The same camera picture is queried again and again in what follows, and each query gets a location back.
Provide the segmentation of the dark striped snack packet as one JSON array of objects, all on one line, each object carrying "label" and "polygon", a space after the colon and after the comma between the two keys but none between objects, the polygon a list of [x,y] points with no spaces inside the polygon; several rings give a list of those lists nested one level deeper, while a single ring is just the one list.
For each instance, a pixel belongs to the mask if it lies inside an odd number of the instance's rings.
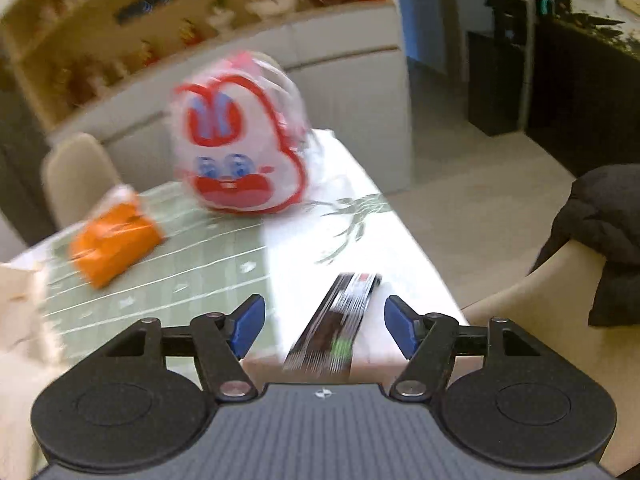
[{"label": "dark striped snack packet", "polygon": [[381,281],[380,274],[338,274],[288,352],[285,373],[312,380],[346,379],[361,323]]}]

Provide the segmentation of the green checkered tablecloth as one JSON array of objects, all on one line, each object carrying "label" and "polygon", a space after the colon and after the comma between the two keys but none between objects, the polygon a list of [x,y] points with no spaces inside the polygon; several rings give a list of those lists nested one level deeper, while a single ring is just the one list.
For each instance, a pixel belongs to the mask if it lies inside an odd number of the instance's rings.
[{"label": "green checkered tablecloth", "polygon": [[397,295],[420,313],[458,318],[454,298],[398,214],[347,148],[326,130],[314,137],[311,186],[303,201],[273,216],[216,214],[177,182],[144,192],[142,206],[164,241],[102,290],[67,259],[64,230],[18,257],[35,272],[46,329],[70,366],[139,318],[179,326],[209,312],[265,298],[265,326],[244,360],[255,382],[276,382],[283,361],[338,274],[380,274],[382,281],[354,344],[352,377],[382,382],[404,358],[383,312]]}]

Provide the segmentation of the orange tissue box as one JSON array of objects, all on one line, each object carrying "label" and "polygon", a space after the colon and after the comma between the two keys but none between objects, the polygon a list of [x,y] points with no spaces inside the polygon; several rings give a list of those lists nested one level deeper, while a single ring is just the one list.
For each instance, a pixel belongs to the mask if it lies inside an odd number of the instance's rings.
[{"label": "orange tissue box", "polygon": [[81,276],[101,289],[149,255],[163,232],[126,184],[111,188],[94,206],[68,245],[67,255]]}]

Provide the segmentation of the white cartoon printed bag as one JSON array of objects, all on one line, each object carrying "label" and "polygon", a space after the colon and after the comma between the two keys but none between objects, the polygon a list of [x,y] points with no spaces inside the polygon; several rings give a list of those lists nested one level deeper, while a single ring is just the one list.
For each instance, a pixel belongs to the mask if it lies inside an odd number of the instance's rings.
[{"label": "white cartoon printed bag", "polygon": [[1,477],[32,478],[38,445],[30,413],[37,396],[64,372],[46,329],[36,274],[1,267]]}]

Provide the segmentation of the red white rabbit bag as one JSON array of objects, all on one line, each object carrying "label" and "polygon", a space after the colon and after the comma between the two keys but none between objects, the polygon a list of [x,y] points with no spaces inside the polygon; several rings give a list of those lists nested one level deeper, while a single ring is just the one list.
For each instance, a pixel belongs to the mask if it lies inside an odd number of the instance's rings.
[{"label": "red white rabbit bag", "polygon": [[304,198],[306,106],[265,53],[234,52],[178,84],[169,131],[176,176],[208,209],[275,214]]}]

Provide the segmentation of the beige dining chair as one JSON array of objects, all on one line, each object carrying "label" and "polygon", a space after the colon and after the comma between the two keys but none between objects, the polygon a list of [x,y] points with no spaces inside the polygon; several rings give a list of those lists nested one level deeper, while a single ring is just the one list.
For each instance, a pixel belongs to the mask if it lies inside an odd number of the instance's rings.
[{"label": "beige dining chair", "polygon": [[122,179],[106,149],[88,133],[51,148],[40,169],[44,198],[59,230],[79,222]]}]

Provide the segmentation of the black jacket on chair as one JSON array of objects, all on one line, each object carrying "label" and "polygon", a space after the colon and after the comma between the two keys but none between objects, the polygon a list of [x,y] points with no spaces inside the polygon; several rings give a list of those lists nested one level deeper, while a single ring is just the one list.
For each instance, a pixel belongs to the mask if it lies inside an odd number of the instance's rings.
[{"label": "black jacket on chair", "polygon": [[639,323],[639,166],[608,165],[576,179],[533,265],[574,240],[605,258],[589,312],[593,327]]}]

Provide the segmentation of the dark fish tank cabinet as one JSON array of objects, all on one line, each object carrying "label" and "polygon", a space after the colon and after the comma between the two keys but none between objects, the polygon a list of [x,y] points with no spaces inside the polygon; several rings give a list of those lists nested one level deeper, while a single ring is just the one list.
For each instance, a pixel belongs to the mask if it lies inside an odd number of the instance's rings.
[{"label": "dark fish tank cabinet", "polygon": [[468,119],[523,130],[575,176],[639,160],[639,0],[485,0],[468,32]]}]

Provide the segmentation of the wooden display shelf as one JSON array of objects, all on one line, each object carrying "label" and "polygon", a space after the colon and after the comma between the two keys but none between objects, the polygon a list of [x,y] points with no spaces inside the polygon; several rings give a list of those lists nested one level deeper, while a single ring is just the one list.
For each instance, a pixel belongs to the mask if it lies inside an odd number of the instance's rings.
[{"label": "wooden display shelf", "polygon": [[400,46],[397,0],[1,0],[1,41],[47,134],[106,139],[234,50],[289,70]]}]

